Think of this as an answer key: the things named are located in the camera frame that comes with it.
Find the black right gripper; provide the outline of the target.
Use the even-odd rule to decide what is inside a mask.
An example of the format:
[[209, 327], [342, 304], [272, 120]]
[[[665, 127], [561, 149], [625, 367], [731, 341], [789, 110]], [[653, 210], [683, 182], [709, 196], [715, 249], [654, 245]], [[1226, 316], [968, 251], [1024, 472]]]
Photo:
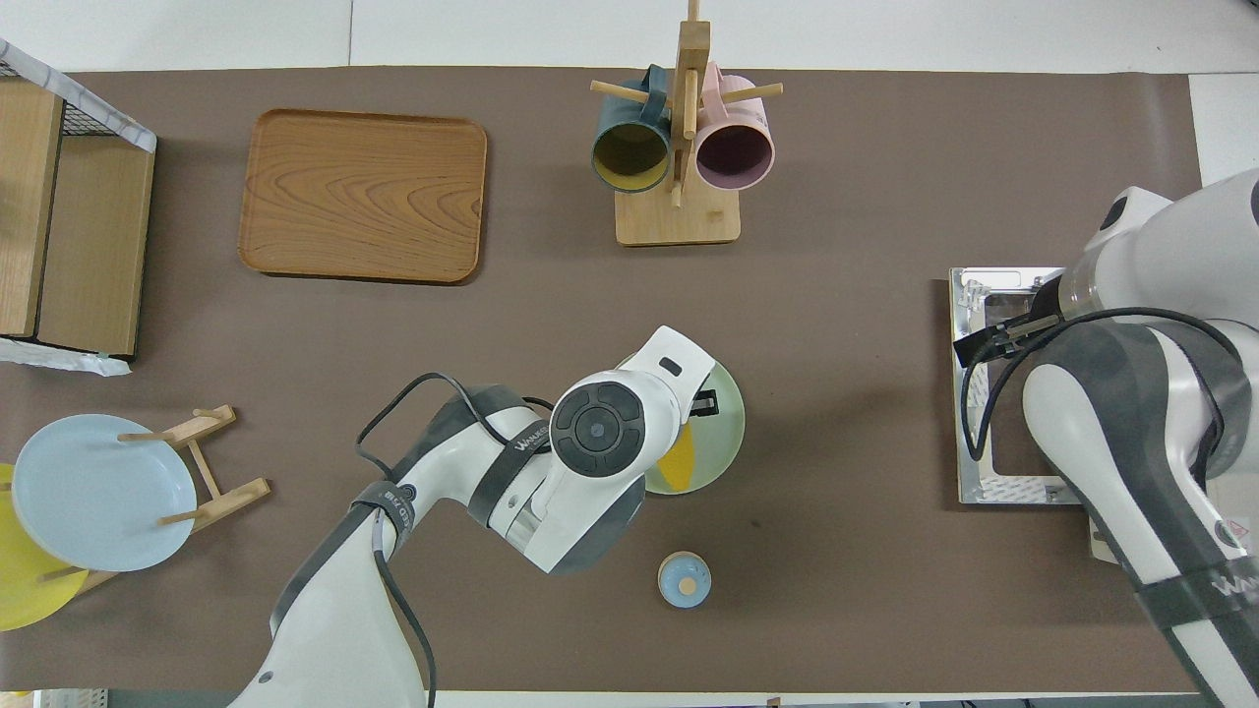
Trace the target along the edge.
[[1063, 277], [1047, 278], [1032, 295], [1026, 314], [1020, 317], [1003, 320], [996, 328], [981, 328], [981, 330], [967, 334], [954, 341], [952, 348], [959, 367], [967, 368], [976, 360], [976, 355], [992, 341], [995, 353], [1016, 353], [1024, 346], [1024, 341], [1034, 335], [1065, 323], [1063, 306], [1060, 304], [1060, 285]]

